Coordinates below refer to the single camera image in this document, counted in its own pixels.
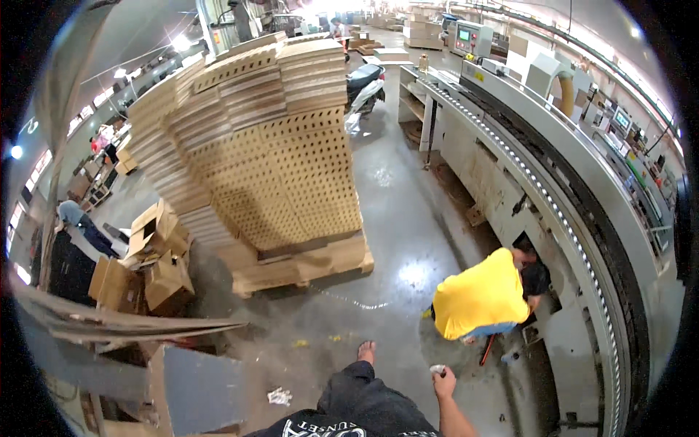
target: control panel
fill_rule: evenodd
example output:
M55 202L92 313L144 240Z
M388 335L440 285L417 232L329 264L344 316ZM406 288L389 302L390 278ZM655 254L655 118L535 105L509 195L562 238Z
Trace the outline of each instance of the control panel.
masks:
M456 21L454 47L449 48L457 55L471 54L477 57L490 56L493 45L493 29L483 24L465 20Z

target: plastic bag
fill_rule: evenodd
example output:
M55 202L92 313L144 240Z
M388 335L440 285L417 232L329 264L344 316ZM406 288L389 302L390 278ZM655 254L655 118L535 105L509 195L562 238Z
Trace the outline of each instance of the plastic bag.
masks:
M352 106L349 108L349 112L345 114L345 132L348 134L356 133L357 125L359 124L360 114L357 114L357 110L364 105L364 102L369 100L369 97L373 96L379 89L383 88L383 79L377 79L366 85L356 96L356 99L352 102Z

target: yellow t-shirt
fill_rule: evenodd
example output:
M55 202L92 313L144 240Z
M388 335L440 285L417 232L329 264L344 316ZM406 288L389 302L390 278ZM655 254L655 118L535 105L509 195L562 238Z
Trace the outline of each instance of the yellow t-shirt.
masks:
M512 252L497 249L480 264L437 286L432 302L435 327L447 340L456 340L484 325L522 323L529 316L523 295Z

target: person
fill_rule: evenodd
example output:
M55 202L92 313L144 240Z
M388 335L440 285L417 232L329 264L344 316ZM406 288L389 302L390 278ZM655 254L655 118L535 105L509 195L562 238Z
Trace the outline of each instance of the person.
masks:
M59 223L54 228L56 233L62 231L66 223L72 224L80 230L80 233L85 237L88 243L99 252L104 253L107 257L119 259L119 254L112 249L112 242L94 225L92 220L85 214L80 206L73 200L61 202L57 208Z
M246 437L278 436L437 436L415 402L386 387L374 376L376 342L359 346L356 361L330 377L315 410L301 410L271 427ZM445 437L475 437L473 425L461 414L452 394L456 376L448 367L432 375L439 403L440 433Z
M527 320L550 284L549 269L536 254L500 248L437 286L432 319L444 338L465 344L504 334Z
M109 156L109 160L112 164L116 165L119 162L117 157L117 148L112 144L114 139L114 127L102 124L96 131L96 139L90 137L89 141L92 146L92 153L98 154L100 150L104 149L104 152Z
M347 31L347 27L340 21L339 18L333 17L330 20L330 34L329 38L342 38L343 36L349 36L350 33ZM349 45L349 40L342 40L340 44L343 46L345 52L345 63L350 59L350 55L347 53L347 46Z

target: paper scrap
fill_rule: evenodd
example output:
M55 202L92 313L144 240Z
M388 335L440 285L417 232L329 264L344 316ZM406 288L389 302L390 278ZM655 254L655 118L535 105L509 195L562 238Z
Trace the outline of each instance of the paper scrap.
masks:
M278 403L279 405L286 405L287 407L291 405L290 401L292 397L289 390L284 390L281 387L278 387L273 392L267 393L269 403Z

